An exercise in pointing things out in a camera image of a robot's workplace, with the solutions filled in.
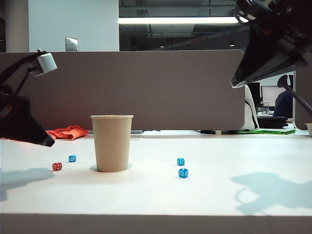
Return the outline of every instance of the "glass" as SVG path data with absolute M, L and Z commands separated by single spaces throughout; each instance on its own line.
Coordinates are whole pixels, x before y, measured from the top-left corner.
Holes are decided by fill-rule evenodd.
M 270 106 L 268 101 L 262 101 L 262 114 L 268 115 L 270 111 Z

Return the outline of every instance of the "computer monitor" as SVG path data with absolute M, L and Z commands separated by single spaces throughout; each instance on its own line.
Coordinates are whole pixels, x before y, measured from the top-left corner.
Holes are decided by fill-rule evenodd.
M 284 88 L 279 88 L 278 86 L 262 86 L 261 87 L 262 101 L 268 101 L 269 106 L 274 107 L 277 96 L 280 93 L 283 93 L 284 91 L 285 91 Z
M 260 82 L 250 83 L 248 84 L 248 87 L 253 97 L 254 106 L 260 107 Z

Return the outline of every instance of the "gray partition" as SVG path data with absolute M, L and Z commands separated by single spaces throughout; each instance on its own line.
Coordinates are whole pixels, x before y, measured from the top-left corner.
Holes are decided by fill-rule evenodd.
M 295 72 L 295 91 L 312 106 L 312 55 L 306 54 L 308 66 Z M 294 102 L 294 123 L 299 129 L 306 130 L 305 123 L 312 122 L 312 116 L 297 102 Z
M 45 129 L 92 129 L 90 115 L 102 114 L 133 114 L 137 130 L 232 130 L 244 123 L 244 89 L 230 84 L 239 50 L 52 54 L 58 69 L 30 77 L 20 92 Z M 25 55 L 0 54 L 0 69 Z M 25 70 L 8 83 L 16 88 Z

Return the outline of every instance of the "ceiling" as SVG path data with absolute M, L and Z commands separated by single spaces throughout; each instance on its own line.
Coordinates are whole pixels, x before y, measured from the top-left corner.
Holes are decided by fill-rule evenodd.
M 229 17 L 233 16 L 234 6 L 234 0 L 119 0 L 119 17 Z M 249 28 L 203 24 L 120 25 L 119 35 L 120 50 L 228 49 L 231 41 L 236 41 L 234 48 L 244 50 Z

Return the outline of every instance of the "person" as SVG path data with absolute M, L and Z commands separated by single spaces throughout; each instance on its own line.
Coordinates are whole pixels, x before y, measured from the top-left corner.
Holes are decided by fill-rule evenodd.
M 273 116 L 283 116 L 289 121 L 293 117 L 293 96 L 287 90 L 277 96 Z

